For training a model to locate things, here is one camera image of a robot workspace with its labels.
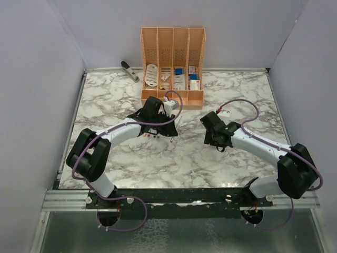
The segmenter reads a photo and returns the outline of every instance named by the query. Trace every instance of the gray wall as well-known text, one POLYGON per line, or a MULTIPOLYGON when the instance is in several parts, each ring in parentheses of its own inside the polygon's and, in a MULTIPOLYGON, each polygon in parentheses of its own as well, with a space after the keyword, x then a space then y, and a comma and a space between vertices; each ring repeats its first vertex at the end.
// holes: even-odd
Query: gray wall
POLYGON ((69 129, 83 61, 45 0, 0 8, 0 251, 28 252, 69 129))
POLYGON ((206 27, 205 67, 271 67, 306 2, 52 1, 90 68, 142 66, 142 26, 206 27))
POLYGON ((309 0, 270 71, 292 143, 305 144, 324 176, 318 191, 337 242, 337 1, 309 0))

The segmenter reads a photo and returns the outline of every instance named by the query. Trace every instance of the marble surface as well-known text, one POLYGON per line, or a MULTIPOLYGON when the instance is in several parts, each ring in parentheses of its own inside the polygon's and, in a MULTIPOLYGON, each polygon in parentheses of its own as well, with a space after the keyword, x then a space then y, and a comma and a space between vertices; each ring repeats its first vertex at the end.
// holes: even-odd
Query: marble surface
MULTIPOLYGON (((71 141, 71 149, 84 128, 100 130, 122 121, 141 105, 142 72, 134 83, 123 72, 89 73, 83 89, 71 141)), ((276 169, 245 151, 227 148, 220 153, 204 145, 205 130, 199 119, 233 98, 248 99, 259 107, 260 117, 246 126, 271 140, 286 143, 283 126, 264 72, 204 72, 204 107, 184 110, 177 127, 179 136, 138 137, 110 151, 105 172, 119 188, 208 188, 241 187, 255 177, 276 169)), ((255 115, 254 108, 234 102, 224 108, 230 121, 241 123, 255 115)), ((71 177, 64 165, 60 189, 87 188, 71 177)))

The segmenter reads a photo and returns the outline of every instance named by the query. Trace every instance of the robotic arm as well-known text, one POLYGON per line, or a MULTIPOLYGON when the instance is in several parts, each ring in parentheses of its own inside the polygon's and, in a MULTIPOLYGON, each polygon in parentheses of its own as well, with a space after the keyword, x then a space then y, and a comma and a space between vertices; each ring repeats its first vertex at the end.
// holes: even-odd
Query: robotic arm
POLYGON ((204 144, 215 146, 218 150, 222 148, 219 150, 221 152, 226 147, 239 148, 277 168, 276 176, 256 178, 248 183, 249 190, 258 199, 275 194, 286 194, 290 198, 299 199, 318 178, 315 171, 306 163, 290 152, 283 151, 284 148, 289 149, 314 165, 308 150, 301 144, 291 147, 254 134, 255 137, 278 147, 272 148, 247 135, 240 124, 231 122, 226 125, 221 116, 215 112, 208 113, 200 121, 206 128, 204 144))
POLYGON ((146 124, 136 124, 136 122, 143 123, 164 123, 174 118, 172 111, 177 109, 179 104, 177 101, 170 100, 162 102, 158 98, 149 97, 143 108, 137 112, 129 115, 122 123, 125 125, 115 130, 108 132, 108 129, 103 129, 94 132, 90 129, 84 129, 79 134, 74 146, 72 147, 66 164, 74 168, 75 163, 80 157, 80 154, 88 146, 88 144, 98 135, 103 132, 107 134, 98 138, 93 146, 93 152, 87 151, 80 159, 75 171, 83 176, 83 178, 94 188, 99 194, 108 197, 115 189, 106 174, 104 173, 107 158, 110 149, 121 144, 122 142, 138 137, 144 133, 161 134, 166 137, 178 136, 174 121, 165 125, 150 126, 146 124))

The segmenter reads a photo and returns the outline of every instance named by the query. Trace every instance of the open box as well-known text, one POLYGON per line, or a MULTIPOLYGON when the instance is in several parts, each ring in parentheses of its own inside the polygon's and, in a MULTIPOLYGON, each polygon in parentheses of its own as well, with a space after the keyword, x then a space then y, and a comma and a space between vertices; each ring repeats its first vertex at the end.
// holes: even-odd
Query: open box
POLYGON ((202 67, 204 60, 206 34, 204 28, 144 27, 141 32, 144 81, 141 100, 144 104, 149 96, 164 100, 167 90, 175 90, 183 99, 183 109, 202 109, 204 91, 202 67), (154 64, 158 67, 158 85, 149 87, 145 83, 146 67, 154 64), (200 80, 199 90, 190 90, 189 66, 195 66, 200 80), (175 68, 182 68, 185 74, 185 86, 174 85, 175 68), (170 74, 163 81, 161 76, 170 74))

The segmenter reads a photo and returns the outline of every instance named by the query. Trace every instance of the cable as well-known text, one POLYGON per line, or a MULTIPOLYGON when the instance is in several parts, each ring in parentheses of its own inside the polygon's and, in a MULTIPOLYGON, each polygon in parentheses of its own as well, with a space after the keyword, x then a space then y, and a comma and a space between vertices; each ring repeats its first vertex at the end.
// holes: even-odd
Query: cable
MULTIPOLYGON (((83 158, 84 154, 86 153, 86 151, 87 151, 87 150, 88 150, 88 149, 95 143, 95 141, 96 141, 97 139, 99 139, 100 137, 102 137, 102 136, 104 136, 104 135, 106 135, 106 134, 108 134, 108 133, 110 133, 110 132, 112 132, 112 131, 114 131, 114 130, 120 128, 120 127, 123 127, 123 126, 125 126, 125 125, 149 125, 149 126, 159 127, 159 126, 161 126, 161 125, 167 125, 167 124, 170 124, 170 123, 174 122, 174 121, 179 117, 181 111, 183 110, 183 99, 182 99, 182 97, 180 96, 179 93, 177 93, 176 91, 172 91, 172 90, 167 91, 167 92, 165 93, 164 97, 166 97, 167 94, 170 93, 170 92, 175 93, 175 94, 178 96, 179 100, 180 100, 180 109, 179 109, 177 115, 176 115, 173 119, 170 119, 169 121, 166 121, 166 122, 164 122, 164 123, 125 122, 125 123, 121 123, 121 124, 118 124, 118 125, 115 125, 115 126, 111 127, 111 128, 108 129, 106 132, 100 133, 100 134, 97 135, 91 142, 89 142, 89 144, 84 148, 84 150, 82 151, 82 153, 81 153, 80 156, 78 157, 78 159, 77 159, 77 161, 75 162, 74 167, 73 167, 73 169, 72 169, 72 178, 73 178, 73 179, 76 179, 76 180, 82 180, 82 181, 85 181, 85 182, 86 182, 86 179, 85 179, 85 178, 77 177, 77 176, 75 175, 75 171, 76 171, 76 168, 77 168, 78 164, 80 163, 80 160, 83 158)), ((94 190, 94 189, 88 184, 88 182, 86 182, 86 184, 89 186, 89 188, 91 188, 92 190, 94 190)), ((144 202, 142 199, 140 199, 140 198, 138 198, 138 197, 135 197, 135 196, 127 196, 127 197, 124 196, 124 197, 118 197, 118 198, 106 198, 106 197, 100 195, 97 191, 95 191, 95 192, 96 192, 96 194, 97 194, 101 199, 107 200, 107 201, 116 201, 116 200, 122 200, 122 199, 127 199, 127 198, 133 198, 133 199, 136 199, 136 200, 140 201, 140 202, 142 203, 142 205, 144 206, 144 208, 145 208, 145 216, 144 216, 144 219, 143 219, 143 221, 141 222, 141 224, 139 224, 138 226, 136 226, 136 227, 134 227, 134 228, 130 228, 130 229, 116 229, 116 228, 111 228, 111 227, 105 227, 106 229, 112 230, 112 231, 118 231, 118 232, 130 232, 130 231, 134 231, 134 230, 140 228, 140 227, 143 226, 144 223, 146 222, 146 218, 147 218, 147 208, 146 208, 145 202, 144 202)))
MULTIPOLYGON (((252 137, 252 138, 254 138, 254 139, 256 139, 256 140, 258 140, 258 141, 260 141, 260 142, 262 142, 262 143, 264 143, 264 144, 266 144, 266 145, 269 145, 269 146, 271 146, 271 147, 273 147, 273 148, 278 149, 279 146, 277 146, 277 145, 275 145, 275 144, 273 144, 273 143, 271 143, 271 142, 269 142, 269 141, 263 140, 263 139, 261 139, 261 138, 255 136, 255 135, 251 134, 251 133, 244 127, 244 125, 245 125, 246 123, 252 122, 252 121, 256 120, 256 119, 259 117, 259 115, 260 115, 259 108, 257 108, 257 106, 256 106, 253 102, 251 102, 251 101, 249 101, 249 100, 247 100, 247 99, 232 99, 232 100, 229 100, 229 101, 223 103, 223 104, 217 109, 216 112, 219 113, 219 112, 222 110, 222 107, 224 107, 225 105, 227 105, 227 104, 229 104, 229 103, 236 102, 236 101, 247 102, 247 103, 251 104, 252 106, 254 106, 254 108, 255 108, 255 110, 256 110, 256 116, 255 116, 254 118, 245 120, 245 121, 243 121, 243 122, 241 123, 241 129, 242 129, 242 131, 243 131, 245 134, 249 135, 250 137, 252 137)), ((309 163, 306 159, 304 159, 304 158, 301 157, 300 155, 296 154, 295 152, 291 151, 290 149, 280 148, 280 150, 290 153, 291 155, 295 156, 296 158, 298 158, 298 159, 300 159, 302 162, 304 162, 306 165, 308 165, 311 169, 313 169, 313 171, 315 171, 315 173, 317 174, 317 176, 318 176, 319 179, 320 179, 320 184, 319 184, 317 187, 310 188, 308 191, 315 191, 315 190, 320 189, 320 188, 323 186, 323 177, 322 177, 321 173, 318 171, 318 169, 317 169, 314 165, 312 165, 312 164, 309 163)), ((293 218, 293 216, 294 216, 294 202, 293 202, 292 198, 290 198, 290 201, 291 201, 291 214, 290 214, 288 220, 287 220, 284 224, 282 224, 282 225, 280 225, 280 226, 277 226, 277 227, 273 227, 273 228, 257 226, 256 224, 251 224, 251 223, 249 223, 249 222, 247 221, 248 224, 250 224, 250 225, 253 226, 254 228, 259 228, 259 229, 263 229, 263 230, 277 230, 277 229, 284 228, 285 226, 287 226, 287 225, 289 224, 289 222, 292 220, 292 218, 293 218)))

